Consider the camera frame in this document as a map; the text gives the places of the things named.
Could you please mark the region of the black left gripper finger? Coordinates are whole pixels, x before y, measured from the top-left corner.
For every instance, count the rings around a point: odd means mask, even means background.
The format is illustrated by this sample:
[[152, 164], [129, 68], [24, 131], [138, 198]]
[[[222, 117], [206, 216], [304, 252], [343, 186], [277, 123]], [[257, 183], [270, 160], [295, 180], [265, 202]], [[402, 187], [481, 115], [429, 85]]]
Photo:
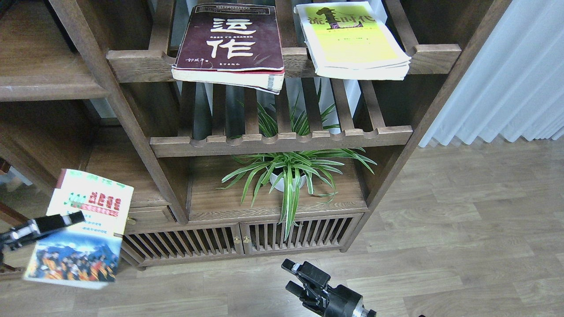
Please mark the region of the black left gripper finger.
[[2, 233], [0, 236], [0, 248], [4, 249], [7, 246], [10, 249], [18, 249], [49, 236], [60, 229], [81, 223], [84, 220], [85, 216], [82, 211], [67, 215], [45, 215], [40, 218], [30, 219]]

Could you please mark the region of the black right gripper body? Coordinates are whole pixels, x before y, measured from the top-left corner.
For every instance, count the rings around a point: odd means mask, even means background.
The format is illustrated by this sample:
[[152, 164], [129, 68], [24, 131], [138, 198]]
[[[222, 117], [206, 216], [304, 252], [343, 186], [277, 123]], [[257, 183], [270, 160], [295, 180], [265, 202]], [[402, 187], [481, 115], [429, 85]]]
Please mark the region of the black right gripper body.
[[375, 317], [364, 307], [364, 297], [344, 285], [327, 286], [323, 294], [322, 317]]

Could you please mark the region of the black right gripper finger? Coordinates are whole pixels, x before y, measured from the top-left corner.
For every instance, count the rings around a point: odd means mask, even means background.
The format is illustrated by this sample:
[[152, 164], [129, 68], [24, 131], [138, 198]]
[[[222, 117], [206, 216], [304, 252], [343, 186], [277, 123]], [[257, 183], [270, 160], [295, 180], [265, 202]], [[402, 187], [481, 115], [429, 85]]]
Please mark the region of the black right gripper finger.
[[330, 275], [315, 265], [305, 261], [296, 263], [290, 259], [285, 259], [282, 269], [295, 275], [303, 284], [304, 288], [313, 291], [322, 291], [327, 288]]
[[285, 289], [296, 295], [306, 309], [310, 311], [326, 311], [328, 299], [324, 289], [313, 284], [309, 285], [308, 283], [301, 287], [293, 281], [288, 281]]

